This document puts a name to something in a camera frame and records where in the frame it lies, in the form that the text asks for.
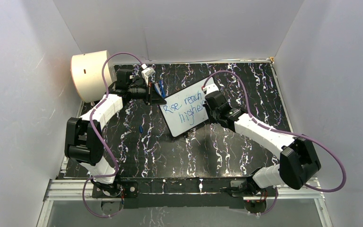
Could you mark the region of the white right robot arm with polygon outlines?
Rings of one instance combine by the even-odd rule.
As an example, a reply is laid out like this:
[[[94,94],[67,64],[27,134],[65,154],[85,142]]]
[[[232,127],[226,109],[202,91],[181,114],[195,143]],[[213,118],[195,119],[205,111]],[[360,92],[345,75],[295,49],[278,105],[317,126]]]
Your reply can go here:
[[[277,165],[256,169],[237,190],[254,196],[261,195],[267,187],[282,184],[299,190],[321,169],[311,141],[261,124],[243,108],[231,107],[220,91],[206,91],[204,107],[211,123],[248,137],[279,159]]]

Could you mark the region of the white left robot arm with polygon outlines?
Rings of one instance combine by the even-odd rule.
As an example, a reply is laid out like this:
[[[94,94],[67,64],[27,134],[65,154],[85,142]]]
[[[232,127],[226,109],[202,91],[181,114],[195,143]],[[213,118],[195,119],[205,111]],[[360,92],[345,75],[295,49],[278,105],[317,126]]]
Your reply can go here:
[[[64,154],[86,168],[92,181],[104,184],[104,191],[111,197],[122,192],[121,182],[115,180],[119,166],[110,154],[114,167],[104,158],[109,151],[102,129],[130,100],[142,100],[146,105],[163,105],[166,101],[158,91],[158,85],[150,81],[155,73],[153,67],[142,70],[140,78],[133,77],[132,70],[120,69],[116,80],[104,83],[104,95],[95,107],[79,118],[69,118],[66,126]]]

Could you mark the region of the black framed whiteboard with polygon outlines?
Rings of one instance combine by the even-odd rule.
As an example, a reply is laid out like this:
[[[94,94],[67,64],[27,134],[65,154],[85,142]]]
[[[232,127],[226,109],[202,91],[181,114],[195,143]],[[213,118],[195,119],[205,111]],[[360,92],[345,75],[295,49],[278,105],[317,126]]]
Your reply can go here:
[[[205,94],[202,79],[165,98],[166,104],[159,109],[173,137],[177,137],[208,120],[203,106]]]

